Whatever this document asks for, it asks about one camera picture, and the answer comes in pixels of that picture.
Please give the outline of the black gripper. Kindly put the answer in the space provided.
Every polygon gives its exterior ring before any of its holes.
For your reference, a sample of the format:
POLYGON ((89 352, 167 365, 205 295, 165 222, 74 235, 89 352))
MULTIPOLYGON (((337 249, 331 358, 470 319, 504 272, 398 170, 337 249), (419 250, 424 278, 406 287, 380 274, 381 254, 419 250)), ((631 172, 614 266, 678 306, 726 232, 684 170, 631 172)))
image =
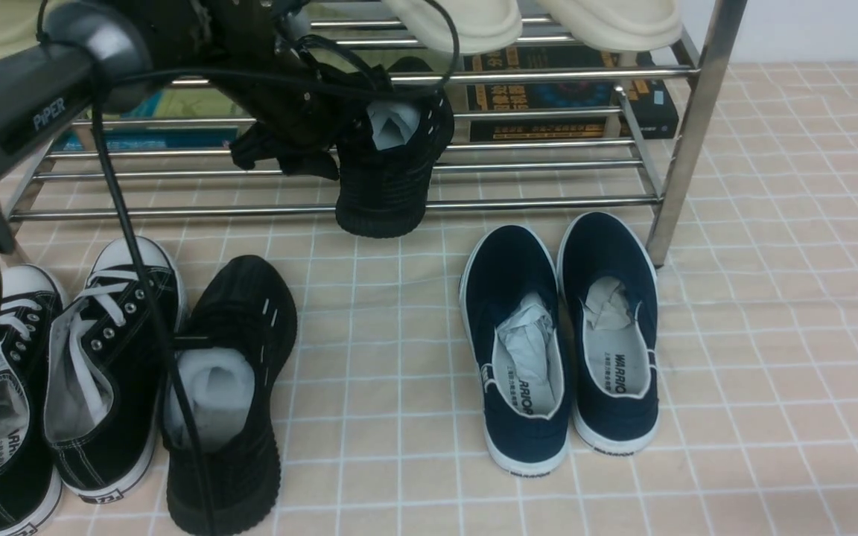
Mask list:
POLYGON ((210 81, 253 118, 229 143, 235 166, 276 160, 284 176, 340 179, 329 149, 345 105, 354 89, 390 92, 384 68, 312 33, 303 15, 212 15, 210 31, 210 66, 227 71, 210 81))

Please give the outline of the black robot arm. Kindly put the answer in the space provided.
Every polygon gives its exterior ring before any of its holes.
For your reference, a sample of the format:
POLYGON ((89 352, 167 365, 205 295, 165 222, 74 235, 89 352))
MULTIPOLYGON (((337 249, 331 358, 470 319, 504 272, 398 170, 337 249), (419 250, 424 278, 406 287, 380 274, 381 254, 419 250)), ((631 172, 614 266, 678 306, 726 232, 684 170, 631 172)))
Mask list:
MULTIPOLYGON (((290 15, 301 1, 69 1, 33 10, 37 45, 0 59, 0 179, 85 109, 128 112, 181 76, 203 76, 299 149, 330 140, 349 98, 394 101, 378 82, 351 84, 312 65, 290 15)), ((0 255, 13 254, 0 209, 0 255)), ((0 305, 2 304, 0 273, 0 305)))

